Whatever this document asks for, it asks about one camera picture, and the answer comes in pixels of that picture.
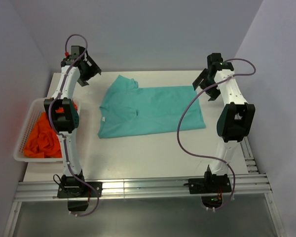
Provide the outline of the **teal t-shirt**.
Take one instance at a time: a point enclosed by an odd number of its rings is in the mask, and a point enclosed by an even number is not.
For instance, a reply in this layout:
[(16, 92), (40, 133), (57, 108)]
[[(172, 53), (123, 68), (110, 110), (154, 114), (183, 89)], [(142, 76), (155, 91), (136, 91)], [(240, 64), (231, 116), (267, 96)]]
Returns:
[(99, 138), (203, 129), (206, 127), (192, 86), (139, 87), (119, 75), (100, 105)]

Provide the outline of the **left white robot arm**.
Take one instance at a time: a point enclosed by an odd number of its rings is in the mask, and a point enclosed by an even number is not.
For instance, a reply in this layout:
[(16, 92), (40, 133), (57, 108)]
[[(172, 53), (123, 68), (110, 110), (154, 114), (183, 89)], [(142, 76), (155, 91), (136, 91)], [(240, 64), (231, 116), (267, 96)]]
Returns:
[(64, 166), (61, 185), (69, 188), (74, 197), (85, 194), (86, 184), (76, 145), (79, 114), (73, 102), (73, 93), (77, 83), (86, 86), (89, 79), (100, 73), (101, 69), (88, 55), (86, 48), (72, 46), (71, 52), (66, 51), (61, 61), (61, 77), (54, 94), (43, 103), (49, 124), (61, 146)]

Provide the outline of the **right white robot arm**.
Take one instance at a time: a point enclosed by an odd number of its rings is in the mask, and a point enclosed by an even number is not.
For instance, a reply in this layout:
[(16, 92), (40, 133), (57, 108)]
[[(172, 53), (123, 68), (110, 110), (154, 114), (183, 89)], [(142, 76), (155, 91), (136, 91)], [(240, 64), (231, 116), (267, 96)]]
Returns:
[(255, 115), (254, 104), (242, 95), (237, 84), (237, 74), (230, 69), (222, 69), (210, 73), (204, 69), (193, 82), (194, 89), (200, 87), (210, 97), (210, 101), (219, 96), (223, 100), (223, 110), (218, 118), (216, 131), (220, 137), (215, 157), (208, 169), (212, 174), (225, 175), (235, 150), (242, 140), (248, 136)]

